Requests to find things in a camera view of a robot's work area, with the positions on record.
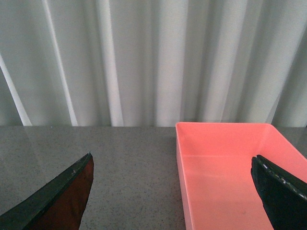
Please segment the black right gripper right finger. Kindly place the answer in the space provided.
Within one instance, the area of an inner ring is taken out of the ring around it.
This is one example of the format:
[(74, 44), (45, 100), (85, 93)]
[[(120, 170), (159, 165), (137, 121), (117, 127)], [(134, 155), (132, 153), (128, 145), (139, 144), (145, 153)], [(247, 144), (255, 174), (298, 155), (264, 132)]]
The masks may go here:
[(307, 228), (306, 182), (261, 155), (251, 160), (251, 177), (275, 230)]

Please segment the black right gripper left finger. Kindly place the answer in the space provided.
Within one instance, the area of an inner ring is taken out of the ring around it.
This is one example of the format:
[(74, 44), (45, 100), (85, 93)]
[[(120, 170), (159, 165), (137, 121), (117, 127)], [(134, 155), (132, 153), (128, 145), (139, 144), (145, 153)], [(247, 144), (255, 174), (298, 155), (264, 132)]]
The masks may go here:
[(77, 230), (94, 180), (87, 153), (30, 197), (0, 217), (2, 230)]

